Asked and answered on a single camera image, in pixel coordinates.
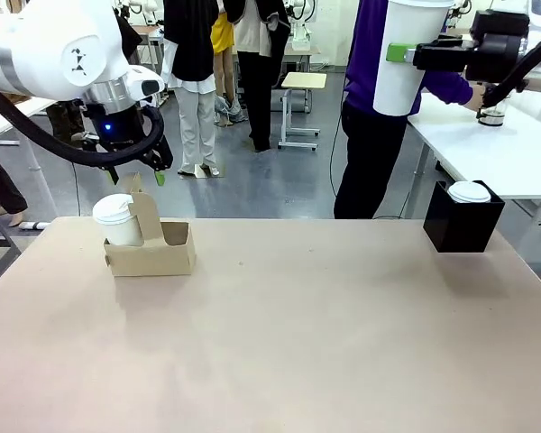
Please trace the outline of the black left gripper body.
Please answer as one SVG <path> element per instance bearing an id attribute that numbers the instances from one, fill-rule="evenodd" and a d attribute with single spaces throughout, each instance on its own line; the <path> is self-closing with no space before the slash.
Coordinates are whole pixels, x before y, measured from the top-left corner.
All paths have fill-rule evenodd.
<path id="1" fill-rule="evenodd" d="M 95 127 L 99 143 L 122 155 L 142 155 L 156 146 L 163 136 L 163 119 L 153 106 L 135 103 L 110 114 L 102 104 L 86 104 L 85 116 Z"/>

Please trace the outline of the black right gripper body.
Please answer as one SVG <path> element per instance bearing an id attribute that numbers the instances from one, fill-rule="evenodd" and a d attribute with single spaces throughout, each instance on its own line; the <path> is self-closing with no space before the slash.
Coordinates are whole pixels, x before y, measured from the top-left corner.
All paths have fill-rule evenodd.
<path id="1" fill-rule="evenodd" d="M 528 36 L 525 13 L 487 9 L 475 13 L 470 35 L 474 43 L 465 78 L 483 83 L 500 83 L 518 62 L 522 42 Z"/>

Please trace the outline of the person's right hand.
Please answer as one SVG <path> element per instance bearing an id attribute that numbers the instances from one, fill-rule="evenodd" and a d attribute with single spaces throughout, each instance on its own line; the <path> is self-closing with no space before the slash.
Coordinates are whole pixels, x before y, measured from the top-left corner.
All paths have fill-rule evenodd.
<path id="1" fill-rule="evenodd" d="M 478 112 L 483 106 L 483 98 L 486 92 L 484 85 L 471 85 L 472 96 L 463 106 L 473 112 Z"/>

